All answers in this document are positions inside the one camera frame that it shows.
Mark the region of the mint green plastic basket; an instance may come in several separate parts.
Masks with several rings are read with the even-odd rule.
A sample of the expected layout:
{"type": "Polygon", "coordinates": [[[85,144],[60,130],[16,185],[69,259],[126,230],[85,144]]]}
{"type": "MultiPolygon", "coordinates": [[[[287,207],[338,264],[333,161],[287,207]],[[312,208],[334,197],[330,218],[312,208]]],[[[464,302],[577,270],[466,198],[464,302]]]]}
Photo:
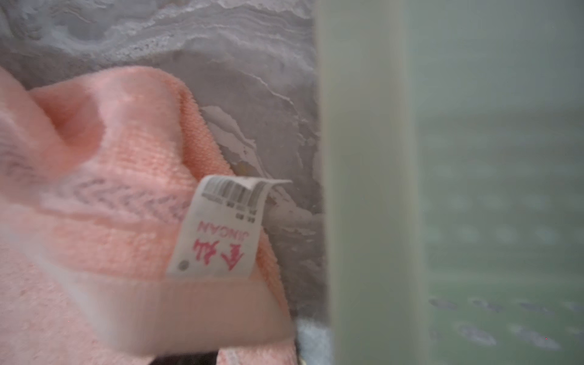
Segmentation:
{"type": "Polygon", "coordinates": [[[320,1],[337,364],[583,362],[583,3],[320,1]]]}

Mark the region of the pink towel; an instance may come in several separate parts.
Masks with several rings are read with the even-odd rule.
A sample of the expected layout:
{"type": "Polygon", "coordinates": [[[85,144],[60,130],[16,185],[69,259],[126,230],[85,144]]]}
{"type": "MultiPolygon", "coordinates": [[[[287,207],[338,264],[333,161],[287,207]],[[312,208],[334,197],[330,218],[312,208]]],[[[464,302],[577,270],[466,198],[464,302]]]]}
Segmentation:
{"type": "Polygon", "coordinates": [[[262,229],[180,80],[123,67],[26,90],[1,73],[1,362],[296,364],[262,229]]]}

